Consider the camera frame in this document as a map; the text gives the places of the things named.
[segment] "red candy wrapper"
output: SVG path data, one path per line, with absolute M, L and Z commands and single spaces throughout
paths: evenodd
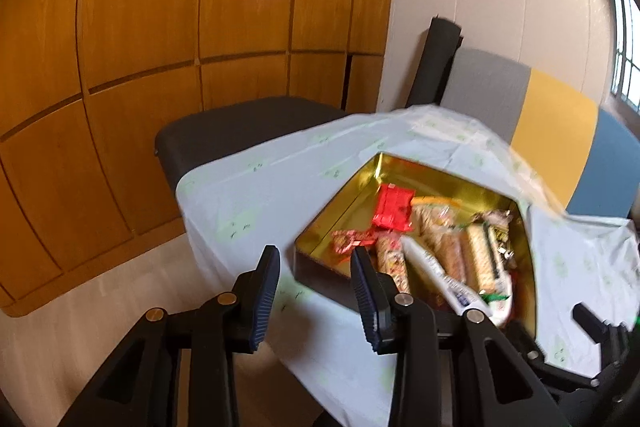
M 378 234 L 376 230 L 336 230 L 332 233 L 335 253 L 343 255 L 356 247 L 372 247 L 378 240 Z
M 383 183 L 371 222 L 377 227 L 398 232 L 411 230 L 411 199 L 415 190 Z

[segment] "white tablecloth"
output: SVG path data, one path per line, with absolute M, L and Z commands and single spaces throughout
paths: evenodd
M 221 130 L 233 132 L 233 129 Z M 537 341 L 547 361 L 584 375 L 599 351 L 571 319 L 585 302 L 603 319 L 634 323 L 638 240 L 624 219 L 554 212 L 542 182 L 476 120 L 434 107 L 354 115 L 285 136 L 189 172 L 177 198 L 198 266 L 214 291 L 254 269 L 264 245 L 282 254 L 267 341 L 343 425 L 385 426 L 396 357 L 377 356 L 359 316 L 292 277 L 293 243 L 331 197 L 378 152 L 468 178 L 518 201 L 531 241 Z

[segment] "white tube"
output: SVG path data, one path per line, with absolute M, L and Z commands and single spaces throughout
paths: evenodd
M 408 235 L 401 237 L 404 257 L 421 277 L 427 277 L 458 315 L 469 309 L 480 310 L 487 317 L 493 312 L 471 288 L 446 274 L 438 260 Z

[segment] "gold tin box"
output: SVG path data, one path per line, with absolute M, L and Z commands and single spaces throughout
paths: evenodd
M 294 275 L 318 293 L 357 311 L 350 283 L 349 256 L 332 248 L 334 230 L 367 230 L 380 184 L 411 188 L 416 196 L 442 196 L 462 202 L 463 219 L 485 210 L 510 210 L 511 246 L 517 263 L 514 315 L 529 333 L 536 333 L 536 285 L 529 240 L 515 201 L 493 190 L 416 162 L 379 153 L 365 163 L 340 189 L 296 240 Z M 408 266 L 412 293 L 426 292 L 424 283 Z

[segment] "multicolored chair back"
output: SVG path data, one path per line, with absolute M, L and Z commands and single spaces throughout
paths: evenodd
M 640 142 L 574 88 L 519 62 L 460 48 L 441 105 L 510 143 L 569 213 L 628 215 L 640 185 Z

